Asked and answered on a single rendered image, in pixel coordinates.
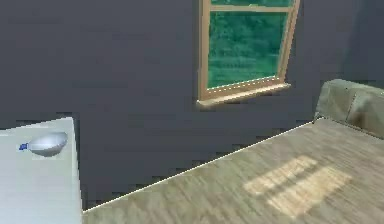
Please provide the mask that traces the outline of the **wooden framed window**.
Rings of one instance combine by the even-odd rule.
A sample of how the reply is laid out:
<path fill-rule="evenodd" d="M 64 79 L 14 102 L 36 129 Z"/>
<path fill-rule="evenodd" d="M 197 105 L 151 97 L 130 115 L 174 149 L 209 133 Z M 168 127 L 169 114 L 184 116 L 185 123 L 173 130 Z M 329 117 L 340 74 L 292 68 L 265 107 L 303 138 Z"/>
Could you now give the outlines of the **wooden framed window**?
<path fill-rule="evenodd" d="M 301 0 L 199 0 L 197 103 L 210 107 L 290 87 Z"/>

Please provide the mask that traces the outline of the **white bowl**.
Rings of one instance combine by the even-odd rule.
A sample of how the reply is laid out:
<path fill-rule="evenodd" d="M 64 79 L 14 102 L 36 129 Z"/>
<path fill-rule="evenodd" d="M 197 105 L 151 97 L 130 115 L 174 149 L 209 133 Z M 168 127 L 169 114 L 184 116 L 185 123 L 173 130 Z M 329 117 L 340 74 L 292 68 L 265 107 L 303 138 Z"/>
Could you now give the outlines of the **white bowl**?
<path fill-rule="evenodd" d="M 67 140 L 68 135 L 65 132 L 51 132 L 32 139 L 27 149 L 39 156 L 53 157 L 63 150 Z"/>

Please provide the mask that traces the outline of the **olive green sofa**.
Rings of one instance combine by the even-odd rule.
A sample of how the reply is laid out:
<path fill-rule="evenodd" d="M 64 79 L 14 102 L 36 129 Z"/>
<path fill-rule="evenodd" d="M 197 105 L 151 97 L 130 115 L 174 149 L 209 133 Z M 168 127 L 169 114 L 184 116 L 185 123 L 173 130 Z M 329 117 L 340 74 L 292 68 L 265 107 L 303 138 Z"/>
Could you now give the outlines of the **olive green sofa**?
<path fill-rule="evenodd" d="M 343 79 L 326 81 L 313 121 L 320 117 L 384 140 L 384 89 Z"/>

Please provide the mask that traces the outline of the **white table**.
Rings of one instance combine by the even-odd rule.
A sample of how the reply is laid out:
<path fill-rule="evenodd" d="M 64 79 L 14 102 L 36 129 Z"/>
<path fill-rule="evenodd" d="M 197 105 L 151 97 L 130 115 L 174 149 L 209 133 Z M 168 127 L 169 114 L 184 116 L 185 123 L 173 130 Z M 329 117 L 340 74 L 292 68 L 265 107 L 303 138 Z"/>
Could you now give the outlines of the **white table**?
<path fill-rule="evenodd" d="M 19 150 L 51 132 L 67 144 L 53 157 Z M 0 129 L 0 224 L 82 224 L 74 120 L 71 117 Z"/>

